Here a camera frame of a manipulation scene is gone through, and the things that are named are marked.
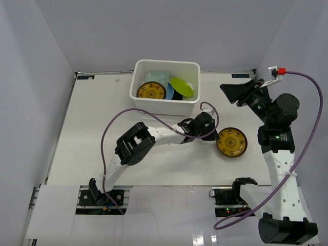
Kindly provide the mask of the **yellow patterned plate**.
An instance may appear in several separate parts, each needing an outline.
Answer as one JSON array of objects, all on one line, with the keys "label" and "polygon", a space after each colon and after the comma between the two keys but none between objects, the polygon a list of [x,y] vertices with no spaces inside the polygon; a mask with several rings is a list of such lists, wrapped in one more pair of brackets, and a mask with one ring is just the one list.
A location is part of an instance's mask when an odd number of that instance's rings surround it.
[{"label": "yellow patterned plate", "polygon": [[239,157],[248,147],[246,135],[237,128],[224,128],[218,133],[216,145],[219,151],[227,157]]},{"label": "yellow patterned plate", "polygon": [[137,96],[146,99],[165,99],[166,89],[163,85],[151,81],[144,83],[139,87]]}]

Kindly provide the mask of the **lime green round plate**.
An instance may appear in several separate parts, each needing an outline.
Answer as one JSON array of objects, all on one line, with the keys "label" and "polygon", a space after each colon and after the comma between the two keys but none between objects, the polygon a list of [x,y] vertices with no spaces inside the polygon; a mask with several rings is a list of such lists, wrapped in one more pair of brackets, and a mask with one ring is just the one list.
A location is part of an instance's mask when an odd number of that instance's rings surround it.
[{"label": "lime green round plate", "polygon": [[184,97],[192,97],[194,95],[192,87],[180,78],[171,78],[171,85],[176,92]]}]

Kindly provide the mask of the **blue round plate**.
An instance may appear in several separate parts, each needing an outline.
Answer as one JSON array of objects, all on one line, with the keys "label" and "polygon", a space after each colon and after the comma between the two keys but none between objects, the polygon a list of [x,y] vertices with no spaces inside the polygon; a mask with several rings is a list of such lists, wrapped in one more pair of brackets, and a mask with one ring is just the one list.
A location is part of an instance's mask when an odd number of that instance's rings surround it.
[{"label": "blue round plate", "polygon": [[174,89],[170,83],[168,83],[167,89],[166,89],[166,100],[171,100],[174,95]]}]

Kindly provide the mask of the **light green rectangular plate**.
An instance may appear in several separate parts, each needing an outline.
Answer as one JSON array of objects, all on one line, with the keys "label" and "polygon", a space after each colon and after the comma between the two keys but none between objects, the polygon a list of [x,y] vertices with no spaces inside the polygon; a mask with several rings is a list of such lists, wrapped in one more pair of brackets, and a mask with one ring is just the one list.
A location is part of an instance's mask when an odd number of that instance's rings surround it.
[{"label": "light green rectangular plate", "polygon": [[148,82],[156,82],[166,87],[169,82],[169,73],[162,70],[148,71],[145,75],[144,83]]}]

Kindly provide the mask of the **black bowl with striped rim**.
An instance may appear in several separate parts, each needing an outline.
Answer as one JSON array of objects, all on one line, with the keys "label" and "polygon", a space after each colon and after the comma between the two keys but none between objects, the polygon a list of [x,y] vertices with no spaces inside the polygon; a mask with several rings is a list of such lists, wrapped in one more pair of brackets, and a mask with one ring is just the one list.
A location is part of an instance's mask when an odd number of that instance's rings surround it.
[{"label": "black bowl with striped rim", "polygon": [[173,90],[173,95],[172,95],[171,100],[183,100],[183,95],[181,95],[177,91]]}]

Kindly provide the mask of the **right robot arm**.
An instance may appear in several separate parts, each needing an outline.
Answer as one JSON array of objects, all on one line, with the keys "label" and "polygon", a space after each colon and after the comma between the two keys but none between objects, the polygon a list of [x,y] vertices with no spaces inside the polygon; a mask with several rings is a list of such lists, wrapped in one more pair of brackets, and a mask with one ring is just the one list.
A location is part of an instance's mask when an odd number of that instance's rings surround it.
[{"label": "right robot arm", "polygon": [[220,85],[230,103],[249,106],[261,119],[258,143],[269,170],[272,191],[264,196],[252,178],[233,182],[232,200],[245,202],[258,218],[259,236],[266,244],[302,245],[318,234],[316,223],[310,222],[302,206],[294,170],[295,144],[291,130],[298,116],[299,100],[284,93],[275,100],[262,90],[262,83],[252,79],[238,84]]}]

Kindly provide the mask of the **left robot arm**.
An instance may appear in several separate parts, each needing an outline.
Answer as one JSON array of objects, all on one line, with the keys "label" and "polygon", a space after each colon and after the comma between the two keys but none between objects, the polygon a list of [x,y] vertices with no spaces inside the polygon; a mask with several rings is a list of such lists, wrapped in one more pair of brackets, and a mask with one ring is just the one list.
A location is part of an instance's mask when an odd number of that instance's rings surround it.
[{"label": "left robot arm", "polygon": [[130,166],[141,162],[149,151],[156,146],[182,145],[196,139],[216,141],[219,119],[214,119],[209,112],[202,111],[195,118],[187,118],[173,126],[160,121],[164,127],[148,127],[138,122],[116,141],[113,156],[106,162],[104,141],[109,127],[106,127],[100,139],[100,154],[103,172],[99,178],[89,181],[91,199],[96,204],[104,204],[108,192],[113,189],[116,181]]}]

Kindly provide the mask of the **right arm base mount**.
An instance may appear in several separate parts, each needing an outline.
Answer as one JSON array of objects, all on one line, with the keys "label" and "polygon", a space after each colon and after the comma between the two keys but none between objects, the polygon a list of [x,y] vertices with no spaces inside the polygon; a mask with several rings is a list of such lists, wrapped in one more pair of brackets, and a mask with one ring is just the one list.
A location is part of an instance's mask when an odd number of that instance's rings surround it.
[{"label": "right arm base mount", "polygon": [[215,215],[217,218],[228,217],[230,215],[243,216],[251,210],[249,205],[242,199],[236,198],[232,188],[211,189],[209,197],[214,199]]}]

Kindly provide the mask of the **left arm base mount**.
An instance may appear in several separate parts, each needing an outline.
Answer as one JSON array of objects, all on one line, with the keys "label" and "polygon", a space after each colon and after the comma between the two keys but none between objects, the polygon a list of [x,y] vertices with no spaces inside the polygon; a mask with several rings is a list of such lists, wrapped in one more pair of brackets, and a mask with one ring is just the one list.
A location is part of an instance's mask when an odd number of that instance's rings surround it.
[{"label": "left arm base mount", "polygon": [[97,188],[95,179],[82,186],[76,205],[76,215],[124,215],[129,202],[129,190],[114,189],[107,195]]}]

